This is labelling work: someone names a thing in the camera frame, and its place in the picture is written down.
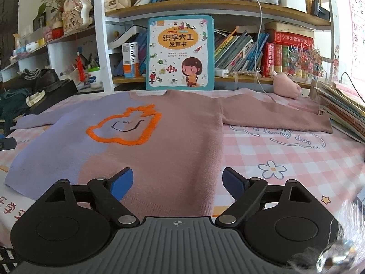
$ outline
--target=picture book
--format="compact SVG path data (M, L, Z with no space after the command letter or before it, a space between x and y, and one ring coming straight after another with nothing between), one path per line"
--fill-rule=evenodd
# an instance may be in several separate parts
M214 21L211 16L149 19L146 89L214 89Z

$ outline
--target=bedsheet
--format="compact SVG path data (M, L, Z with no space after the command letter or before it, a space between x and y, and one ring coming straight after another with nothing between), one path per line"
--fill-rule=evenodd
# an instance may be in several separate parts
M159 95L164 91L137 93ZM210 97L228 97L247 93L257 99L271 101L268 95L249 89L196 93ZM283 105L318 112L317 104L308 98L295 101L275 94L270 95L276 102ZM48 110L102 96L105 94L75 95ZM14 150L0 152L0 242L5 246L11 246L10 230L17 219L33 204L33 200L8 188L3 181L15 156L48 128L49 126L43 126L14 131L10 137L17 140L17 147ZM223 130L222 171L230 166L246 178L261 177L269 184L278 185L284 185L288 179L296 179L333 215L336 215L344 200L353 200L365 185L365 146L336 129L333 134L327 134L224 125ZM217 217L233 202L233 198L219 179L212 217Z

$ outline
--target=star print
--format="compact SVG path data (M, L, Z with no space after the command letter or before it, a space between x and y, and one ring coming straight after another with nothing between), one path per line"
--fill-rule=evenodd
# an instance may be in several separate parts
M331 203L331 200L330 200L329 197L322 196L321 202L323 202L324 204L328 205L328 203Z

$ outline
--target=pink sweater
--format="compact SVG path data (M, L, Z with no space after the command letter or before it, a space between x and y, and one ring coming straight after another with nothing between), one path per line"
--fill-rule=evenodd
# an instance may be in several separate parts
M37 198L57 179L86 184L130 167L134 183L122 202L140 219L211 214L222 167L223 123L332 133L327 116L247 94L213 99L178 90L162 96L113 94L62 114L26 116L16 128L49 123L54 125L37 138L43 137L41 147L36 148L36 139L25 148L5 183ZM34 161L37 157L42 163ZM36 190L40 182L46 185Z

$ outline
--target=white flower print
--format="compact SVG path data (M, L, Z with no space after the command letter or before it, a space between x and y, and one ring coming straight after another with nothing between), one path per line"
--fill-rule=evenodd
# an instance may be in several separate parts
M284 175L282 172L287 170L284 166L276 165L273 161L268 161L267 165L261 163L258 167L263 170L262 177L265 179L269 179L273 176L277 179L283 179Z

